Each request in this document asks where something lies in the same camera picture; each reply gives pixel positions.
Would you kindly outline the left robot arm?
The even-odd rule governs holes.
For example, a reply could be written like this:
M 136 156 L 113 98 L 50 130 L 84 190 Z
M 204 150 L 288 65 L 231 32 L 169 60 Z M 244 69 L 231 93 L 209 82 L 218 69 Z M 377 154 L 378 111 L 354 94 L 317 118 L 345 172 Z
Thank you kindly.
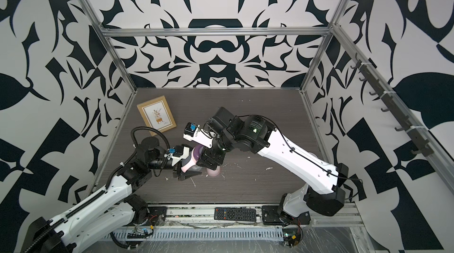
M 22 246 L 24 253 L 82 253 L 106 235 L 133 223 L 148 222 L 148 204 L 136 195 L 155 171 L 173 170 L 180 180 L 194 176 L 190 164 L 183 163 L 204 148 L 212 148 L 213 139 L 199 126 L 189 123 L 184 139 L 197 142 L 171 147 L 157 129 L 140 126 L 131 131 L 134 152 L 121 163 L 99 190 L 50 220 L 40 217 L 28 228 Z

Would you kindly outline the purple collar with nipple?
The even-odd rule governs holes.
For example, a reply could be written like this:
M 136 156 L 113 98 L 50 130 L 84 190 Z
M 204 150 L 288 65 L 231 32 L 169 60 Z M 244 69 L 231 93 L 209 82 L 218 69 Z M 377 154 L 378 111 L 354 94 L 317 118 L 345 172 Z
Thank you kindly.
M 194 147 L 194 149 L 192 150 L 191 161 L 194 163 L 194 165 L 196 165 L 197 162 L 200 160 L 203 149 L 204 149 L 204 146 L 199 144 L 199 145 L 196 145 Z

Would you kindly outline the pink bottle cap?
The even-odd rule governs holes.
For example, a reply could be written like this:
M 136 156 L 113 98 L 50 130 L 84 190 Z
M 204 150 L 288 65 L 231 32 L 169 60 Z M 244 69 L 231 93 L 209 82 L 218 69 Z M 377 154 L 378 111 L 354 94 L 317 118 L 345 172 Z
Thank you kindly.
M 214 169 L 214 170 L 207 168 L 206 172 L 207 172 L 208 176 L 216 177 L 221 173 L 221 166 L 217 166 L 216 169 Z

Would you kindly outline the wall hook rail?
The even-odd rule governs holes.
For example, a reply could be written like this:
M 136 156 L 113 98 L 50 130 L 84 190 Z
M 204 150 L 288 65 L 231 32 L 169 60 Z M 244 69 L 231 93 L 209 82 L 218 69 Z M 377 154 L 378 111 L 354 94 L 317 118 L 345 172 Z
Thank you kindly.
M 352 67 L 357 69 L 363 78 L 373 89 L 371 96 L 379 98 L 385 108 L 382 112 L 390 112 L 399 126 L 395 128 L 397 132 L 405 132 L 411 141 L 415 144 L 417 150 L 414 154 L 422 154 L 429 157 L 438 152 L 436 141 L 429 133 L 428 129 L 416 119 L 407 105 L 403 102 L 397 92 L 387 83 L 384 77 L 377 71 L 371 62 L 363 62 L 359 58 Z

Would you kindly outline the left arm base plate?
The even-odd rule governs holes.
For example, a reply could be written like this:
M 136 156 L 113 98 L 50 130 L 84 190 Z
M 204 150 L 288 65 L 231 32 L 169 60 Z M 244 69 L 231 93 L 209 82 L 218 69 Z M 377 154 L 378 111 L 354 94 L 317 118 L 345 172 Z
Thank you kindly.
M 160 226 L 166 221 L 167 207 L 166 206 L 150 206 L 148 207 L 147 225 Z

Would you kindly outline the black remote control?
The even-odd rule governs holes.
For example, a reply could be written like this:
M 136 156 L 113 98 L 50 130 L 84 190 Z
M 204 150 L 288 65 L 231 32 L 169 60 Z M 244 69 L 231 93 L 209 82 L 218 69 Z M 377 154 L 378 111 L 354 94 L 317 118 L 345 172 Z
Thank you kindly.
M 248 208 L 215 208 L 214 220 L 256 222 L 257 211 Z

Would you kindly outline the clear baby bottle body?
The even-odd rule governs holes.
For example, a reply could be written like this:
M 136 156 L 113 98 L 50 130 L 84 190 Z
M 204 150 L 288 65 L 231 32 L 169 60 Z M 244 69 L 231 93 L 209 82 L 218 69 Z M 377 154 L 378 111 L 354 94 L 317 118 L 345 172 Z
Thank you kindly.
M 194 163 L 191 161 L 192 154 L 190 154 L 187 158 L 183 159 L 181 169 L 183 172 L 186 172 L 187 170 L 191 169 L 194 165 Z

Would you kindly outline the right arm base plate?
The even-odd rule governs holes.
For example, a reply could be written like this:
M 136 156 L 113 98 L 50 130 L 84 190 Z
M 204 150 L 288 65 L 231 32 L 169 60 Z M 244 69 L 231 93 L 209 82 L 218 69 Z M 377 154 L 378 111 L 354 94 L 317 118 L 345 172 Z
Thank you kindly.
M 265 225 L 308 225 L 311 222 L 309 212 L 304 212 L 298 217 L 292 217 L 279 210 L 279 206 L 262 206 L 262 223 Z

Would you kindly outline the wooden picture frame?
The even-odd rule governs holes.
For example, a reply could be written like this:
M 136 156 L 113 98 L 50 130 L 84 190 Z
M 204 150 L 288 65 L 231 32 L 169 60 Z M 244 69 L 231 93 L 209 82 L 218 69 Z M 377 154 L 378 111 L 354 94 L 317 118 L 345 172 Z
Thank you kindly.
M 137 105 L 138 111 L 144 119 L 145 125 L 160 132 L 177 127 L 170 111 L 169 104 L 164 96 L 149 100 Z

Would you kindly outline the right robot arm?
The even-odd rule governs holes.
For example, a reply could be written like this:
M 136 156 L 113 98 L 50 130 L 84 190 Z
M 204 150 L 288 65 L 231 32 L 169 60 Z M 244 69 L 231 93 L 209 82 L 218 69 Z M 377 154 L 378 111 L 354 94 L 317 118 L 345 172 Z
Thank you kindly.
M 216 170 L 232 150 L 251 152 L 281 165 L 305 185 L 284 194 L 277 214 L 284 223 L 295 222 L 309 211 L 334 216 L 345 204 L 342 185 L 348 178 L 345 164 L 327 163 L 289 140 L 271 119 L 261 115 L 235 116 L 220 107 L 203 126 L 189 123 L 184 139 L 202 146 L 197 165 Z

